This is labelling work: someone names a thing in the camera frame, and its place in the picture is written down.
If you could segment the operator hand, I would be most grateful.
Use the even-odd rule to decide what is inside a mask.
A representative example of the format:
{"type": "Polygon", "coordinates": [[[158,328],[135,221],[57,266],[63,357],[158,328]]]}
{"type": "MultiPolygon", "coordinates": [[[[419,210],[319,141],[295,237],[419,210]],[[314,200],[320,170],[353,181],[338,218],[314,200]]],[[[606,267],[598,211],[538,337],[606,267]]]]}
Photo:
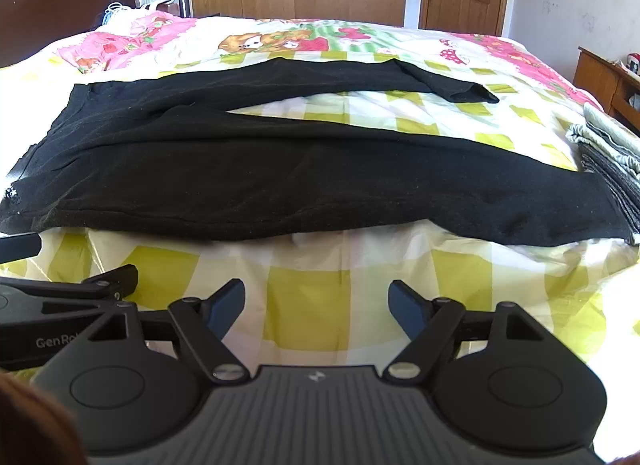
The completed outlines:
{"type": "Polygon", "coordinates": [[[1,463],[88,463],[70,415],[8,373],[1,374],[1,463]]]}

